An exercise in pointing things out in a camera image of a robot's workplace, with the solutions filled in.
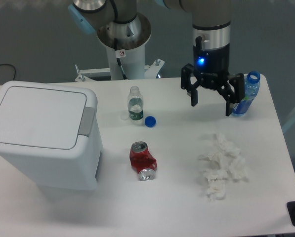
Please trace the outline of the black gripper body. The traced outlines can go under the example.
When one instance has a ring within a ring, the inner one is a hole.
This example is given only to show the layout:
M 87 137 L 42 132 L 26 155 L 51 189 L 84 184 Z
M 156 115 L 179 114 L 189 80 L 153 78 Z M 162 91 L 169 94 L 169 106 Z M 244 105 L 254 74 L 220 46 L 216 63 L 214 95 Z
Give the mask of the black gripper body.
M 221 90 L 228 86 L 229 52 L 229 44 L 210 50 L 193 47 L 193 75 L 200 86 L 211 90 Z

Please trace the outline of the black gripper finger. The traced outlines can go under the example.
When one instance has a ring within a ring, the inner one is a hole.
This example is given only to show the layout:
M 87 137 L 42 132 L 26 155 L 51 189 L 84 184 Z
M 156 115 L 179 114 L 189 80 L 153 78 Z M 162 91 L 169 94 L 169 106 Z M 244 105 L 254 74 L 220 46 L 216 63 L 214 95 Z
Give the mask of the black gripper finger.
M 198 92 L 197 84 L 191 83 L 191 75 L 194 72 L 194 66 L 191 64 L 186 64 L 181 69 L 181 84 L 180 87 L 186 90 L 191 98 L 191 106 L 194 107 L 198 104 Z
M 218 74 L 217 91 L 226 101 L 225 115 L 228 117 L 232 114 L 234 104 L 241 102 L 245 96 L 244 74 Z

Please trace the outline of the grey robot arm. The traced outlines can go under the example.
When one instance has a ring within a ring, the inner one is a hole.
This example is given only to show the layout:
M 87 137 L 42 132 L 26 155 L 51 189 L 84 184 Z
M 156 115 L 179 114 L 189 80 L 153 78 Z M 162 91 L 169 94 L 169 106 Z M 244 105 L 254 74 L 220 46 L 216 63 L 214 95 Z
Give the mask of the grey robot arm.
M 181 88 L 198 102 L 197 88 L 217 91 L 226 102 L 226 115 L 245 96 L 243 74 L 229 68 L 231 1 L 161 0 L 167 9 L 190 13 L 193 27 L 192 64 L 181 70 Z M 68 10 L 85 33 L 96 33 L 105 46 L 113 80 L 145 79 L 145 44 L 151 36 L 149 20 L 134 0 L 75 0 Z

